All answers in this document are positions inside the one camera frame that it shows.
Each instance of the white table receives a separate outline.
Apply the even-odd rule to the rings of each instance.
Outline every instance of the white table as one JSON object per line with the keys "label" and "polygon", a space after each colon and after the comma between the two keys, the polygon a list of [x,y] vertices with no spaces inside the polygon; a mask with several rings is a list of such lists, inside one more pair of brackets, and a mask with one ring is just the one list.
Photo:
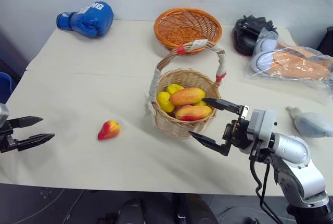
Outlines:
{"label": "white table", "polygon": [[[140,29],[131,36],[137,42],[123,48],[122,41],[112,34],[122,35],[133,25]],[[256,183],[250,174],[247,155],[232,148],[229,156],[224,157],[194,139],[171,138],[152,125],[150,115],[145,115],[145,93],[153,68],[160,60],[151,47],[155,46],[151,43],[152,23],[116,21],[112,30],[115,32],[110,31],[100,39],[103,45],[97,40],[91,44],[73,33],[56,30],[28,67],[32,71],[25,72],[7,107],[12,118],[32,115],[43,117],[44,121],[18,129],[15,137],[22,139],[37,133],[56,136],[24,152],[1,154],[0,182],[60,188],[254,195]],[[231,27],[224,27],[221,41],[228,55],[228,75],[220,87],[222,98],[250,105],[248,116],[254,108],[276,110],[278,126],[274,131],[283,134],[297,134],[285,110],[288,105],[318,112],[333,122],[332,103],[319,99],[322,97],[313,89],[299,86],[296,94],[290,92],[295,84],[245,82],[242,74],[248,60],[233,51],[230,30]],[[280,35],[290,37],[287,31]],[[105,42],[109,38],[114,38],[117,44],[110,47]],[[93,49],[96,54],[91,55],[90,59],[94,58],[91,61],[86,52],[92,53]],[[135,49],[140,49],[137,55],[134,55]],[[161,47],[159,51],[167,53]],[[192,67],[214,77],[216,59],[214,53],[206,51],[178,57],[169,68]],[[316,97],[306,96],[314,92]],[[231,113],[218,112],[204,134],[221,143],[225,125],[235,118]],[[119,136],[98,142],[96,135],[101,125],[110,119],[120,123]],[[332,195],[332,139],[306,141]],[[259,164],[257,168],[263,178],[264,166]],[[267,195],[282,195],[273,175],[269,178]]]}

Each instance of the blue chair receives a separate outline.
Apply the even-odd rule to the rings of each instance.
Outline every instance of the blue chair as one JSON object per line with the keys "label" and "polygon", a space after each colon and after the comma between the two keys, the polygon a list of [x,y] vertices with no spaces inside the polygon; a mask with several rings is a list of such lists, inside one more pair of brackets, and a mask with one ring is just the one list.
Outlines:
{"label": "blue chair", "polygon": [[16,84],[7,73],[0,72],[0,103],[6,103]]}

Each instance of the wicker basket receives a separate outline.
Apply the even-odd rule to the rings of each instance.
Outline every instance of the wicker basket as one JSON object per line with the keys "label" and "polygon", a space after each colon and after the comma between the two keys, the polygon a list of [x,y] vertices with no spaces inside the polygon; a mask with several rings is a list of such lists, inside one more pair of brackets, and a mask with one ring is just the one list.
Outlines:
{"label": "wicker basket", "polygon": [[[207,76],[192,69],[176,69],[169,71],[161,76],[161,70],[170,63],[170,61],[179,54],[191,51],[196,47],[204,47],[211,49],[219,56],[219,67],[216,73],[216,81],[212,82]],[[208,40],[196,40],[184,45],[181,45],[177,49],[170,51],[168,56],[157,64],[154,78],[151,82],[148,107],[154,114],[156,126],[164,133],[178,137],[189,137],[188,131],[201,132],[206,125],[216,116],[216,109],[213,109],[211,115],[206,118],[197,121],[180,121],[176,118],[169,116],[164,112],[158,103],[156,102],[156,95],[165,91],[170,83],[177,83],[184,87],[198,87],[206,92],[207,97],[221,98],[219,94],[219,85],[222,78],[226,75],[224,69],[224,57],[225,53],[221,46],[216,45]]]}
{"label": "wicker basket", "polygon": [[[207,12],[191,8],[175,8],[162,13],[155,21],[157,39],[168,49],[197,39],[217,43],[222,36],[220,23]],[[202,51],[199,48],[187,54]]]}

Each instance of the floor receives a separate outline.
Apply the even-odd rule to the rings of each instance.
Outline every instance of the floor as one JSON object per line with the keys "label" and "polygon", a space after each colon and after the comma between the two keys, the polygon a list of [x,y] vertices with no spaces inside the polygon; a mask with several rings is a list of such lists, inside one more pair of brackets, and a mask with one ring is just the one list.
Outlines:
{"label": "floor", "polygon": [[[116,214],[125,201],[135,197],[142,199],[146,209],[149,209],[152,223],[173,223],[171,193],[82,191],[0,184],[0,224],[96,224],[98,218]],[[261,224],[274,223],[262,213],[259,201],[254,196],[201,197],[209,204],[219,223],[248,223],[246,221],[249,217],[257,218]],[[65,220],[77,199],[70,216]],[[292,219],[286,213],[287,202],[283,197],[267,197],[266,201],[278,215]],[[283,219],[283,222],[295,223],[287,219]]]}

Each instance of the red tape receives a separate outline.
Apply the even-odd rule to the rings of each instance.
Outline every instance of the red tape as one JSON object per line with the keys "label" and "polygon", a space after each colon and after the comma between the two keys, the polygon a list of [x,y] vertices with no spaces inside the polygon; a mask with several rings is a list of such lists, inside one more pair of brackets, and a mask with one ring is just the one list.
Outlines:
{"label": "red tape", "polygon": [[220,76],[216,76],[216,82],[221,82],[222,79],[223,79],[226,75],[227,75],[227,73],[224,73],[224,74],[222,74],[222,75],[220,75]]}
{"label": "red tape", "polygon": [[177,48],[177,56],[184,55],[186,53],[186,50],[184,48],[184,45],[180,45]]}

